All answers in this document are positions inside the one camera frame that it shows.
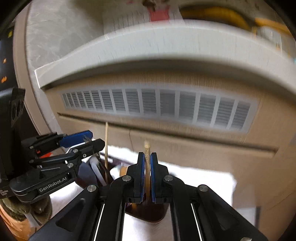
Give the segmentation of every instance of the beige wall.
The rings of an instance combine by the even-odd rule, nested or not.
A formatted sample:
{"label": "beige wall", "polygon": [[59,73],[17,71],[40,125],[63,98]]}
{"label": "beige wall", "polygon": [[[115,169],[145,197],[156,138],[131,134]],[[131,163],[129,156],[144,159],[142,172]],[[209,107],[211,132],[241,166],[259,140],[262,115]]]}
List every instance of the beige wall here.
{"label": "beige wall", "polygon": [[[86,85],[155,82],[243,94],[257,99],[258,110],[248,133],[244,134],[181,123],[66,110],[59,93]],[[47,90],[46,95],[65,133],[90,129],[96,138],[104,138],[104,123],[108,121],[109,145],[139,152],[144,149],[144,140],[148,140],[151,151],[156,151],[162,161],[232,173],[237,180],[233,206],[261,206],[259,228],[269,240],[279,238],[295,213],[296,148],[290,145],[290,141],[296,133],[296,106],[284,97],[239,80],[187,72],[101,75],[54,87]]]}

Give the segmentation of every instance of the black mount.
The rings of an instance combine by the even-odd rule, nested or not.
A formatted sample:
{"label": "black mount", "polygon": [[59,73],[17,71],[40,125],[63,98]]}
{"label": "black mount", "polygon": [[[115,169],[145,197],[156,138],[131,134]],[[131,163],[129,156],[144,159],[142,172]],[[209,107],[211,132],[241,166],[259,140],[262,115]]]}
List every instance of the black mount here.
{"label": "black mount", "polygon": [[75,181],[81,160],[104,146],[105,142],[97,139],[72,148],[67,154],[29,160],[31,169],[12,179],[9,187],[21,202],[34,203]]}
{"label": "black mount", "polygon": [[[143,201],[144,153],[110,185],[89,185],[37,231],[30,241],[121,241],[126,203]],[[267,241],[267,238],[206,185],[192,187],[151,154],[152,200],[170,203],[175,241]]]}

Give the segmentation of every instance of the wall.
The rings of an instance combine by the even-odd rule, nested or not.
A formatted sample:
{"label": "wall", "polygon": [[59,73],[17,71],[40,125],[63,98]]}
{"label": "wall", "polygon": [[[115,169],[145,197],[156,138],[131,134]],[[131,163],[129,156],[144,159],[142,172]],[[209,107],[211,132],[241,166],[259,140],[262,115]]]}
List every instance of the wall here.
{"label": "wall", "polygon": [[[61,93],[90,85],[126,83],[173,83],[230,91],[255,98],[259,105],[248,133],[224,132],[185,124],[150,119],[121,117],[96,112],[65,109]],[[148,140],[161,161],[185,167],[229,172],[237,180],[233,207],[261,206],[260,230],[270,241],[284,232],[295,210],[296,105],[282,96],[247,85],[238,80],[210,77],[188,72],[138,72],[100,75],[59,85],[46,91],[56,118],[66,133],[84,129],[94,137],[104,137],[104,123],[109,122],[109,145],[143,150]],[[274,150],[266,153],[264,147]],[[287,209],[279,205],[287,200]],[[282,221],[271,225],[271,218]]]}
{"label": "wall", "polygon": [[60,59],[103,34],[101,3],[96,0],[33,0],[27,20],[26,53],[31,85],[52,131],[61,132],[34,70]]}

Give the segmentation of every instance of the yellow hose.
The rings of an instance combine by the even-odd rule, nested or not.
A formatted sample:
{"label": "yellow hose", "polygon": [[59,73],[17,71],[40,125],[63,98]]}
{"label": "yellow hose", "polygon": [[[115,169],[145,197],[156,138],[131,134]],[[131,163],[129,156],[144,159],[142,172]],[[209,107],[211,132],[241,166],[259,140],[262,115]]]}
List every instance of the yellow hose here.
{"label": "yellow hose", "polygon": [[279,31],[281,33],[292,36],[291,32],[289,31],[287,26],[284,25],[284,24],[277,23],[277,22],[274,22],[272,20],[265,19],[265,18],[255,18],[255,23],[260,27],[262,27],[262,26],[271,27],[271,28],[274,28],[275,30],[277,30],[277,31]]}
{"label": "yellow hose", "polygon": [[191,9],[180,9],[180,13],[182,18],[185,19],[223,20],[247,31],[251,30],[241,15],[225,7],[210,7],[205,9],[192,7]]}

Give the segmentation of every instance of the orange object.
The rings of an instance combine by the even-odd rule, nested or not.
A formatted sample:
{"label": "orange object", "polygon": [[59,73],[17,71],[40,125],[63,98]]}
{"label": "orange object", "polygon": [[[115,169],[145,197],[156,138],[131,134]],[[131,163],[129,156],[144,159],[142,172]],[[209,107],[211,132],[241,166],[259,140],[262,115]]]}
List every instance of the orange object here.
{"label": "orange object", "polygon": [[121,166],[119,170],[119,176],[123,177],[124,175],[126,175],[127,170],[128,170],[128,167]]}
{"label": "orange object", "polygon": [[4,76],[4,77],[1,79],[1,83],[4,83],[6,80],[7,80],[7,77]]}
{"label": "orange object", "polygon": [[150,21],[155,22],[155,21],[169,20],[170,16],[168,14],[168,10],[169,10],[169,6],[167,6],[165,9],[158,9],[155,11],[152,8],[148,8]]}
{"label": "orange object", "polygon": [[35,228],[30,227],[30,223],[27,219],[24,221],[17,221],[10,217],[0,205],[0,216],[9,228],[11,233],[18,241],[28,240],[29,237],[35,233]]}
{"label": "orange object", "polygon": [[41,156],[40,158],[46,158],[46,157],[50,157],[52,155],[51,152],[48,152],[47,154],[44,154],[43,156]]}

